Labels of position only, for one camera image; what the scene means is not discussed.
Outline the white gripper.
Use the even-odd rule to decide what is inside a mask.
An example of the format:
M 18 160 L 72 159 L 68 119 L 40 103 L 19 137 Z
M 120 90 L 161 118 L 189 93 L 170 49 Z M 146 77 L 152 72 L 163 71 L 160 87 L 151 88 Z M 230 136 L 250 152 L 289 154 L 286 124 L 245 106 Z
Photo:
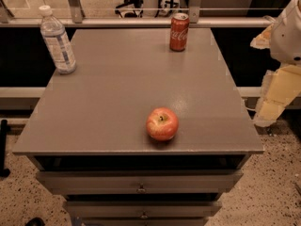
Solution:
M 285 108 L 301 93 L 301 9 L 300 0 L 291 0 L 273 25 L 267 26 L 250 46 L 269 49 L 282 64 L 275 72 L 267 71 L 261 83 L 253 122 L 260 127 L 275 123 Z

